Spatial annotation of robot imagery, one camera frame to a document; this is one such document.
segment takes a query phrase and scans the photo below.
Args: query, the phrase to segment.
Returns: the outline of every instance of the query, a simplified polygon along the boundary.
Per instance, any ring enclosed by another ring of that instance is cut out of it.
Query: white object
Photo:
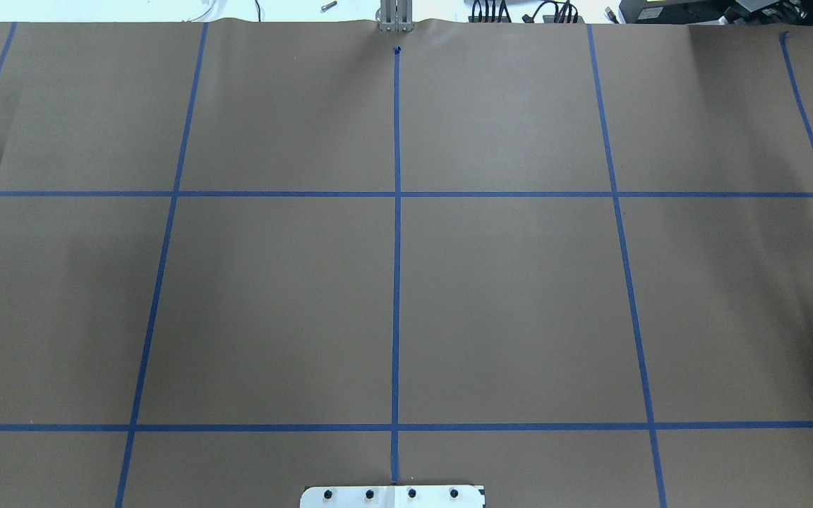
[[[393,485],[308,488],[300,508],[484,508],[485,488],[476,485]]]

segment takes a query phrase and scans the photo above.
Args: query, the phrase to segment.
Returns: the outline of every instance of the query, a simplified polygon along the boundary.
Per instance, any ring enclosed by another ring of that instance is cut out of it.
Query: bundle of cables
[[[510,11],[507,10],[507,0],[500,0],[500,8],[498,7],[498,0],[484,0],[485,10],[481,10],[481,3],[483,0],[474,0],[472,2],[472,14],[469,18],[470,23],[513,23],[510,20]]]
[[[532,13],[532,16],[529,16],[529,14],[523,14],[523,23],[535,23],[535,16],[538,16],[538,11],[540,11],[542,7],[546,6],[546,4],[554,4],[553,23],[579,22],[579,9],[577,9],[574,4],[571,4],[570,0],[565,0],[564,2],[547,0],[546,2],[542,2],[538,5],[538,9],[535,10],[535,13]]]

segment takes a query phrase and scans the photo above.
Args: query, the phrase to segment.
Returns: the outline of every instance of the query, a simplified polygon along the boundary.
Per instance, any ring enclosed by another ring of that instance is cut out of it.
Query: horizontal blue line
[[[648,430],[648,424],[628,423],[401,423],[407,432],[485,432],[549,430]]]
[[[374,190],[179,190],[180,197],[303,197],[303,198],[610,198],[600,190],[554,190],[554,192],[374,192]],[[649,192],[622,190],[622,198],[813,198],[813,193],[759,192]],[[0,190],[0,197],[171,197],[171,190]]]
[[[130,425],[0,423],[0,432],[127,432]]]
[[[813,428],[813,421],[677,421],[655,423],[656,430],[733,430],[733,428]]]
[[[127,432],[131,425],[0,424],[0,432]],[[736,428],[813,428],[813,421],[668,421],[655,430],[736,430]],[[154,424],[136,425],[136,432],[389,432],[388,423],[341,424]],[[649,430],[646,422],[596,423],[401,423],[404,432],[548,432],[568,430]]]

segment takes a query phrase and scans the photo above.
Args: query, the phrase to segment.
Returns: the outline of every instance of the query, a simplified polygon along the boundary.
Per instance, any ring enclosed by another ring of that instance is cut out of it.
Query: white metal bracket
[[[412,32],[413,0],[381,0],[378,28],[382,32]]]
[[[476,485],[393,485],[308,488],[300,508],[484,508],[485,488]]]

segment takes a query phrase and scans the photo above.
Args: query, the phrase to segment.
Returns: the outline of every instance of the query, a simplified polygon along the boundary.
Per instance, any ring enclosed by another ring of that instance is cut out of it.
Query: blue grid
[[[8,50],[11,47],[17,23],[12,23],[6,42],[0,54],[0,73],[6,61]],[[645,351],[642,346],[642,333],[639,328],[639,316],[636,309],[635,287],[633,285],[632,268],[630,267],[629,253],[626,246],[625,229],[620,209],[621,198],[813,198],[813,193],[765,193],[765,192],[624,192],[619,190],[616,174],[613,167],[613,152],[610,150],[610,134],[604,109],[603,94],[601,94],[601,78],[598,71],[596,45],[591,26],[587,26],[589,51],[591,57],[591,70],[596,84],[598,112],[601,122],[601,135],[603,135],[604,155],[606,156],[607,170],[610,177],[610,192],[404,192],[400,183],[400,54],[399,46],[394,48],[394,168],[395,189],[393,192],[298,192],[297,190],[181,190],[181,177],[183,176],[184,157],[186,155],[187,141],[190,135],[193,110],[196,102],[197,86],[200,78],[200,69],[203,64],[205,43],[209,32],[209,25],[204,23],[200,35],[200,44],[197,52],[196,67],[191,85],[190,100],[187,116],[184,123],[181,149],[178,154],[177,168],[174,177],[174,187],[171,190],[0,190],[0,197],[171,197],[167,223],[165,223],[162,251],[156,272],[155,288],[152,292],[152,305],[146,327],[143,353],[140,360],[138,382],[133,396],[131,418],[126,425],[110,424],[0,424],[0,432],[120,432],[126,433],[126,446],[122,469],[119,476],[119,488],[116,493],[116,507],[123,504],[126,480],[133,453],[133,438],[136,433],[152,432],[246,432],[246,433],[274,433],[274,432],[385,432],[390,434],[391,440],[391,481],[397,482],[398,476],[398,433],[403,432],[548,432],[548,431],[616,431],[638,430],[648,431],[651,438],[652,460],[658,490],[658,501],[661,508],[666,508],[667,498],[664,489],[661,470],[661,454],[658,448],[659,430],[743,430],[743,428],[813,428],[813,421],[702,421],[702,422],[661,422],[655,421],[649,389],[648,369],[646,369]],[[807,118],[804,105],[801,101],[799,87],[793,70],[793,64],[788,54],[787,41],[790,38],[787,32],[780,37],[781,51],[786,65],[793,96],[804,123],[807,138],[813,151],[813,130]],[[155,319],[158,311],[159,298],[162,290],[165,264],[171,242],[171,228],[174,225],[174,212],[177,209],[178,199],[195,197],[382,197],[393,198],[395,207],[394,225],[394,284],[393,284],[393,328],[391,347],[391,421],[390,424],[286,424],[286,425],[248,425],[248,424],[177,424],[177,425],[146,425],[139,424],[139,410],[143,395],[146,367],[149,361],[149,352],[152,344],[152,332],[155,328]],[[421,198],[610,198],[613,201],[614,215],[617,223],[617,234],[620,242],[623,272],[626,282],[627,296],[630,305],[630,318],[632,319],[632,333],[636,344],[639,361],[639,376],[642,382],[646,422],[620,422],[620,423],[400,423],[399,422],[399,304],[400,304],[400,219],[402,199]]]

